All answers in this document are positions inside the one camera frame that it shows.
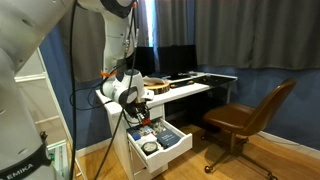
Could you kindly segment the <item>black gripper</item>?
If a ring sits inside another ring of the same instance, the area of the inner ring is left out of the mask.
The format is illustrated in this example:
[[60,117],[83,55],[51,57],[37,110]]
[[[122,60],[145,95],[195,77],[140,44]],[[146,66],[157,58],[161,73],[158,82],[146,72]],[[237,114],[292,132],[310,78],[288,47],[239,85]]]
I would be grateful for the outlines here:
[[145,102],[130,103],[126,106],[125,110],[132,118],[136,118],[140,123],[143,119],[150,118],[149,108]]

